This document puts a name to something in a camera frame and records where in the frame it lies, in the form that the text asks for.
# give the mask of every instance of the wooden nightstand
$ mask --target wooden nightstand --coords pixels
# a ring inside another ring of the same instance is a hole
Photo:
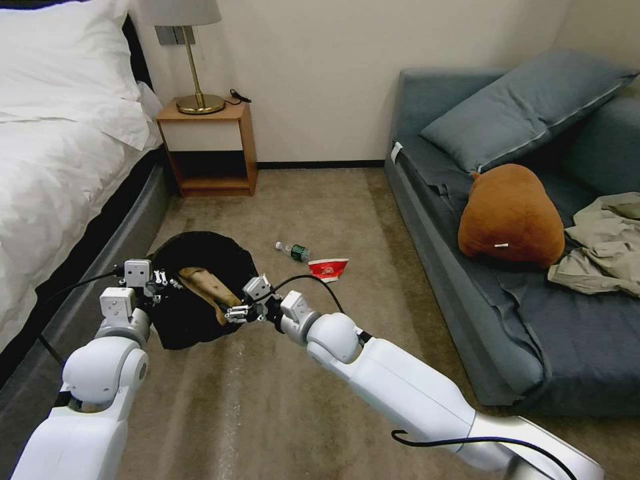
[[[156,120],[180,195],[253,195],[257,167],[246,103],[185,115],[172,100]]]

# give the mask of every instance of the stuffed toy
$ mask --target stuffed toy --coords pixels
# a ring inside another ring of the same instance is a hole
[[[554,264],[565,248],[564,226],[534,172],[507,164],[475,173],[462,214],[458,245],[468,256]]]

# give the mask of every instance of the black bag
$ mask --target black bag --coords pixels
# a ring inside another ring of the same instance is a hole
[[[149,258],[154,270],[163,269],[167,279],[172,278],[178,282],[178,272],[181,269],[204,268],[240,300],[244,297],[242,287],[257,276],[248,251],[232,239],[209,231],[176,235]],[[186,287],[166,288],[162,301],[153,306],[149,316],[158,331],[162,346],[171,350],[212,341],[240,328],[238,323],[220,325],[214,308]]]

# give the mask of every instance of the white duvet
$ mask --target white duvet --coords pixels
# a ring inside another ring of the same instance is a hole
[[[0,351],[29,316],[36,286],[64,262],[134,164],[161,144],[150,120],[159,102],[146,88],[144,97],[149,136],[141,151],[78,121],[0,118]]]

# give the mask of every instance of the lamp stand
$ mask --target lamp stand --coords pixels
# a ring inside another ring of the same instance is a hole
[[[202,90],[200,90],[200,82],[198,82],[198,74],[195,71],[195,64],[193,63],[191,45],[189,44],[187,31],[184,27],[182,27],[182,35],[185,38],[187,55],[189,56],[189,66],[191,67],[191,75],[193,76],[195,95],[178,98],[175,102],[176,108],[179,112],[186,113],[188,115],[206,115],[208,113],[214,113],[224,109],[224,98],[218,97],[217,95],[205,95],[202,93]]]

